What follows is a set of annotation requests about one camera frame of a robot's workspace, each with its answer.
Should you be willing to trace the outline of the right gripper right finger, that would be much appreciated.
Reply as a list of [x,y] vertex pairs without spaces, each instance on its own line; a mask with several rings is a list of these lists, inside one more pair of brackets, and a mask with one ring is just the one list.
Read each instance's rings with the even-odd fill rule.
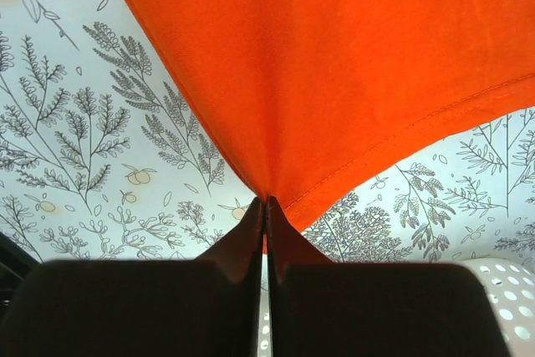
[[444,263],[335,263],[265,209],[276,356],[499,357],[509,348],[474,273]]

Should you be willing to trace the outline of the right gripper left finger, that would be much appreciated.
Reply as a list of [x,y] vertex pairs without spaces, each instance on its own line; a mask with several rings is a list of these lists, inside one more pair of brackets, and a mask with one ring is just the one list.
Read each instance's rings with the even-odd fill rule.
[[263,206],[191,260],[58,260],[34,268],[1,323],[4,356],[251,356]]

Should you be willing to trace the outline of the orange t-shirt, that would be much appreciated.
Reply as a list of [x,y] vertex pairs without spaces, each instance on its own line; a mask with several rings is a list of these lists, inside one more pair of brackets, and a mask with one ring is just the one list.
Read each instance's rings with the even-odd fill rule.
[[534,0],[125,0],[227,163],[298,230],[534,103]]

